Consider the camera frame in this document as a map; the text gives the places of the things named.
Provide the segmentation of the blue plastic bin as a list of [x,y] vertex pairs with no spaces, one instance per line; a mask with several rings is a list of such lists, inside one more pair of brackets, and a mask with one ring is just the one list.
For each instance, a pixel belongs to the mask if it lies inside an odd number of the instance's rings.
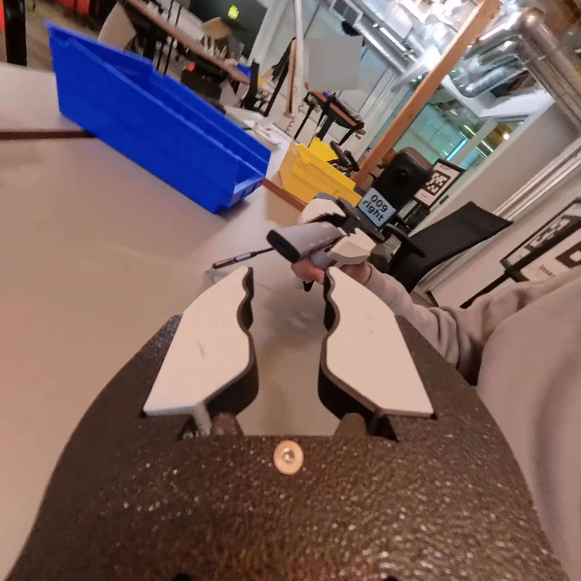
[[62,115],[212,213],[265,179],[270,150],[140,55],[45,23]]

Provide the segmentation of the white papers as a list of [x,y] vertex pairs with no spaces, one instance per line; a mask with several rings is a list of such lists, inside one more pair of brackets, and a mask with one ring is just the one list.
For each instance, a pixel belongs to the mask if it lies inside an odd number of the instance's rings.
[[276,125],[278,118],[271,120],[261,112],[250,111],[241,107],[225,106],[225,116],[243,131],[250,133],[259,142],[269,148],[277,148],[291,138]]

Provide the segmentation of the grey desk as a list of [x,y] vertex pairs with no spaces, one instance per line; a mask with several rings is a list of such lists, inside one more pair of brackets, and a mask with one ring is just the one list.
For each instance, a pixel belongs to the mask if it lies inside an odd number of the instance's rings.
[[[54,74],[1,63],[1,122],[61,121]],[[264,186],[211,214],[94,138],[1,140],[1,417],[47,414],[64,430],[173,315],[266,247],[298,209]],[[255,434],[326,435],[318,400],[321,288],[301,290],[274,252],[252,266],[260,391],[240,416]]]

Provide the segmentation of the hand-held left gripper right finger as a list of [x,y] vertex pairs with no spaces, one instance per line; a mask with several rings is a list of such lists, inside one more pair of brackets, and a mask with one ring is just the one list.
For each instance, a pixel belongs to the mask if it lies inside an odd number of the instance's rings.
[[336,267],[326,273],[318,393],[337,417],[431,417],[434,409],[395,315]]

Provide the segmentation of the large framed marker sign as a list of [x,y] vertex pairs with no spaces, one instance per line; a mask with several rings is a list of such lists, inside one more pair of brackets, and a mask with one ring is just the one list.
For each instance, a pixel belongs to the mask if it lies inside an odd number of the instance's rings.
[[515,282],[543,281],[580,264],[580,197],[500,260],[504,277]]

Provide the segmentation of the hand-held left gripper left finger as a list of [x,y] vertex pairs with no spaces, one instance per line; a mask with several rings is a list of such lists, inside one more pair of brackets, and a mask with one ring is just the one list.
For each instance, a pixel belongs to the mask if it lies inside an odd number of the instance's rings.
[[219,414],[250,406],[259,384],[253,296],[253,269],[239,267],[186,308],[143,406],[147,417],[188,415],[207,435]]

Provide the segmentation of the silver ventilation ducts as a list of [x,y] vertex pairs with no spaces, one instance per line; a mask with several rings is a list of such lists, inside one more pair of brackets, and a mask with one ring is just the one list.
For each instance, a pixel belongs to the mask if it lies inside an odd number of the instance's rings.
[[561,38],[535,6],[510,9],[464,52],[449,77],[466,98],[475,98],[527,73],[580,128],[580,29]]

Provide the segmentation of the black frame orange top table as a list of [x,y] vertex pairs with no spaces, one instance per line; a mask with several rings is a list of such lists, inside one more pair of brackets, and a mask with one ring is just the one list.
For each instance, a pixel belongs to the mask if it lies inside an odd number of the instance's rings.
[[323,141],[333,125],[345,129],[345,134],[338,142],[339,145],[343,145],[353,135],[361,138],[366,134],[364,121],[358,112],[353,111],[334,93],[308,91],[302,101],[307,106],[307,112],[294,134],[295,141],[298,141],[302,129],[315,109],[319,109],[321,115],[317,122],[318,131],[313,136],[320,141]]

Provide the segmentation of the yellow plastic bin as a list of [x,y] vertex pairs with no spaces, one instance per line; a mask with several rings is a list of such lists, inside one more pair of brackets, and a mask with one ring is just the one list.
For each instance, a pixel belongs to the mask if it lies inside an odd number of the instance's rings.
[[292,142],[279,168],[282,188],[304,203],[322,192],[356,206],[362,196],[355,191],[355,183],[331,165],[337,158],[329,144],[317,137],[309,146]]

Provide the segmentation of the long wooden work table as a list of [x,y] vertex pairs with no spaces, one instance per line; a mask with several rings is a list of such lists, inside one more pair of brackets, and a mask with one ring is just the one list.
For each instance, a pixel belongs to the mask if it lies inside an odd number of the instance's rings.
[[190,35],[185,33],[179,27],[171,24],[168,20],[157,14],[156,11],[149,9],[148,6],[142,1],[125,1],[125,4],[136,9],[139,13],[144,15],[149,21],[151,21],[158,28],[163,30],[172,40],[177,41],[179,44],[188,48],[193,54],[197,54],[202,59],[207,62],[211,62],[214,66],[222,69],[226,74],[238,83],[249,85],[251,80],[248,76],[244,75],[236,65],[230,63],[225,59],[214,56],[213,54],[206,51],[201,42],[195,40]]

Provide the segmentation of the black office chair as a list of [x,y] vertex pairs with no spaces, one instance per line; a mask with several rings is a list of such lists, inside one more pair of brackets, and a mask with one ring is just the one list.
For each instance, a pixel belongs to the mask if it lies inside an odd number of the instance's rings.
[[400,237],[388,274],[411,292],[436,267],[481,244],[513,224],[469,202],[437,222]]

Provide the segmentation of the small framed marker sign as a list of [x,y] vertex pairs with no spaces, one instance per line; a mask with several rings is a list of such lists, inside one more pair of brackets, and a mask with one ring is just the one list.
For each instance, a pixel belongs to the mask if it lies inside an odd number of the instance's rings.
[[464,174],[465,170],[455,164],[438,159],[425,183],[414,193],[412,200],[423,207],[432,208],[446,195],[452,185]]

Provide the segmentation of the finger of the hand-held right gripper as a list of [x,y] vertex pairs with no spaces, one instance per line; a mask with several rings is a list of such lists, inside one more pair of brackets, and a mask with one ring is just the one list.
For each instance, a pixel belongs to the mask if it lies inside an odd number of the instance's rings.
[[330,265],[358,265],[367,261],[377,242],[367,235],[347,235],[330,248]]
[[342,225],[347,216],[337,202],[338,200],[329,194],[318,193],[301,212],[300,224],[329,222],[332,225]]

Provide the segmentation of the grey electric screwdriver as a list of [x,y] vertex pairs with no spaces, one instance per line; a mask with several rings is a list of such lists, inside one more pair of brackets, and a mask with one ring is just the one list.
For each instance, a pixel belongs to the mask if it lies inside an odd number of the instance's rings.
[[236,265],[271,251],[276,251],[285,260],[295,264],[332,246],[346,235],[341,228],[330,222],[312,222],[272,229],[266,236],[269,247],[217,261],[209,270],[216,271]]

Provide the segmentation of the person's grey sweatshirt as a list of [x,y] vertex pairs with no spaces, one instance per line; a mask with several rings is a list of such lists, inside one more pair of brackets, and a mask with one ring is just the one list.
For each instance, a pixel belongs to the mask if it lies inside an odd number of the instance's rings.
[[580,580],[580,267],[485,294],[478,392],[520,466],[551,547]]

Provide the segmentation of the wooden post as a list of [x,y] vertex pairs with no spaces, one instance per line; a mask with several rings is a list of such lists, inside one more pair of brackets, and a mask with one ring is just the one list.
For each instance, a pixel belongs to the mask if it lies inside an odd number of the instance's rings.
[[471,42],[483,32],[490,20],[496,14],[499,1],[480,1],[459,29],[454,39],[449,43],[446,51],[427,73],[417,89],[386,129],[369,155],[360,165],[360,171],[353,175],[357,186],[362,186],[367,175],[374,170],[379,162],[389,153],[394,144],[413,122],[417,114],[426,105],[429,98],[438,89],[444,77],[454,68],[461,59]]

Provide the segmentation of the person's right forearm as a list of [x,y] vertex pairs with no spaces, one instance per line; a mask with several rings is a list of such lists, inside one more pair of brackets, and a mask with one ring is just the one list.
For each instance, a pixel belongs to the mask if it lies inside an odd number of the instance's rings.
[[514,313],[508,294],[484,296],[468,309],[427,308],[413,303],[395,279],[366,267],[370,276],[365,286],[405,318],[468,383],[480,385],[490,375],[484,353],[493,332]]

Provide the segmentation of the person's right hand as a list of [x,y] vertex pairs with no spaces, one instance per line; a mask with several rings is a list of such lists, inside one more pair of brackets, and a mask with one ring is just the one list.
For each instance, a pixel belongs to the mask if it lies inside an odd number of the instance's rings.
[[[325,271],[316,267],[308,258],[291,264],[291,269],[297,278],[305,282],[322,283],[325,277]],[[373,273],[372,266],[367,262],[343,265],[340,270],[363,286],[367,285]]]

